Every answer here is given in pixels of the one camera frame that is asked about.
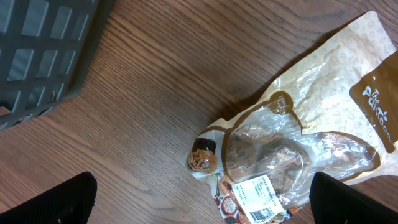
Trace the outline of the beige brown snack pouch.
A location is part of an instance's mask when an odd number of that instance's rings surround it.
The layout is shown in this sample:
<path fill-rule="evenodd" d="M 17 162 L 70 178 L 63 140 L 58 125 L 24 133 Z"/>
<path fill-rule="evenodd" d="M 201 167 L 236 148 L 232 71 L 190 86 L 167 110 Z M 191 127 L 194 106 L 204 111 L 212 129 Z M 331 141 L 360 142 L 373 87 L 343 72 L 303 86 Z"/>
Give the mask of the beige brown snack pouch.
<path fill-rule="evenodd" d="M 397 49 L 364 13 L 277 77 L 248 109 L 219 119 L 185 162 L 226 223 L 282 223 L 317 172 L 353 185 L 397 175 Z"/>

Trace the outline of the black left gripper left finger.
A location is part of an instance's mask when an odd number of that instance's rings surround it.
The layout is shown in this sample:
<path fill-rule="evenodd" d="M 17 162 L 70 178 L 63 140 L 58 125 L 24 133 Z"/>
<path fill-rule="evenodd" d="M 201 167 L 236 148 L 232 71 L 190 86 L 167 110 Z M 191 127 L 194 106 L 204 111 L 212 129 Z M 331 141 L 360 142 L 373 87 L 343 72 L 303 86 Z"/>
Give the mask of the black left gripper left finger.
<path fill-rule="evenodd" d="M 1 224 L 86 224 L 95 204 L 97 181 L 82 172 L 1 214 Z"/>

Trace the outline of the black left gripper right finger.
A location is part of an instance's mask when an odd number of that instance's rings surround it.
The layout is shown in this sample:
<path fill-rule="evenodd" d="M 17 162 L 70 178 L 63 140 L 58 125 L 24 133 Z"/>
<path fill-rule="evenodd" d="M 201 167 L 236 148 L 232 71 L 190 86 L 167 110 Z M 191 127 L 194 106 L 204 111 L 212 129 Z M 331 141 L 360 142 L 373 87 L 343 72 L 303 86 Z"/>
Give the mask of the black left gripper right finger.
<path fill-rule="evenodd" d="M 397 224 L 397 212 L 323 172 L 314 175 L 309 198 L 316 224 Z"/>

